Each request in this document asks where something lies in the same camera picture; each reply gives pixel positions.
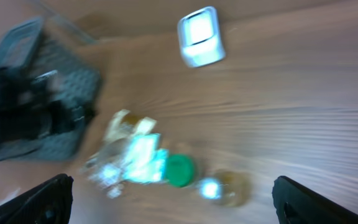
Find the green lid white jar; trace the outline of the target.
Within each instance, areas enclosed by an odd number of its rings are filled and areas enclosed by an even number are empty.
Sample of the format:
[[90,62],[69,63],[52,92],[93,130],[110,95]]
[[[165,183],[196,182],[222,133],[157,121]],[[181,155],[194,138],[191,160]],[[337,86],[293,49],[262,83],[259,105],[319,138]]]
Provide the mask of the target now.
[[184,154],[172,154],[168,157],[165,178],[174,187],[191,185],[196,176],[196,166],[192,157]]

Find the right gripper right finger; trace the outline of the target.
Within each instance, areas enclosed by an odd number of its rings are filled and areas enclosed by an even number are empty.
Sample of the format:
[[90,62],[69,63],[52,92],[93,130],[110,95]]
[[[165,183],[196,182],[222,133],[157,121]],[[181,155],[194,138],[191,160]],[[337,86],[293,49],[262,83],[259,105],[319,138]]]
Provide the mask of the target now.
[[358,224],[358,214],[281,175],[272,188],[280,224]]

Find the yellow liquid bottle silver cap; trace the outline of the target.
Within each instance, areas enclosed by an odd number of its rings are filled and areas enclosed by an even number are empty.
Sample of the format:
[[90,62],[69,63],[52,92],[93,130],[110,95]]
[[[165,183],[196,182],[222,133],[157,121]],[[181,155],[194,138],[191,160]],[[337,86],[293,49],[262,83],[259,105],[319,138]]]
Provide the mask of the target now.
[[252,193],[250,175],[233,170],[217,170],[198,182],[198,193],[221,207],[240,207]]

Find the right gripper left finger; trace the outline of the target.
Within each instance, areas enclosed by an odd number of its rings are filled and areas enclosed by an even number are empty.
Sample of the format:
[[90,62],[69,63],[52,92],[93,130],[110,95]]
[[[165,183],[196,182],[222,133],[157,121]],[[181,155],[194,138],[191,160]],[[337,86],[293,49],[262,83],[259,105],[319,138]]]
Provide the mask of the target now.
[[0,224],[68,224],[73,177],[58,174],[0,205]]

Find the brown snack packet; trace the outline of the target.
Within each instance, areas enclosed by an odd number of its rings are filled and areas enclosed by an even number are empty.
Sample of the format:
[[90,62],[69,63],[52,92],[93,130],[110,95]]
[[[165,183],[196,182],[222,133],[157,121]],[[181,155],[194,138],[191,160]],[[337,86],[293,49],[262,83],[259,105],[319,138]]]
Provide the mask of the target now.
[[104,191],[109,198],[120,196],[123,189],[124,160],[135,137],[149,134],[157,121],[136,115],[129,110],[115,113],[104,134],[102,145],[80,169],[87,179]]

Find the teal white snack packet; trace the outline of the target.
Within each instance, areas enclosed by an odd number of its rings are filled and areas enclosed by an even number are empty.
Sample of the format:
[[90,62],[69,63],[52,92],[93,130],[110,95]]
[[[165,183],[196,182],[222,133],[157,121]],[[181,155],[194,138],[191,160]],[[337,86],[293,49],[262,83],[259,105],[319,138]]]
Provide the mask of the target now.
[[169,151],[159,145],[160,134],[136,136],[123,159],[123,179],[138,184],[163,182]]

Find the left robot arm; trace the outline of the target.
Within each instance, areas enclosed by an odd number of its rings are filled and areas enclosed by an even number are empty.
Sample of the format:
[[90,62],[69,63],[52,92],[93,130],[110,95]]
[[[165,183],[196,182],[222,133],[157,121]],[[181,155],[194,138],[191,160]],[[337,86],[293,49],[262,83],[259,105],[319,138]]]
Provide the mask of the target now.
[[0,148],[6,142],[67,133],[95,117],[89,103],[67,106],[54,99],[60,80],[56,70],[29,78],[18,68],[0,67]]

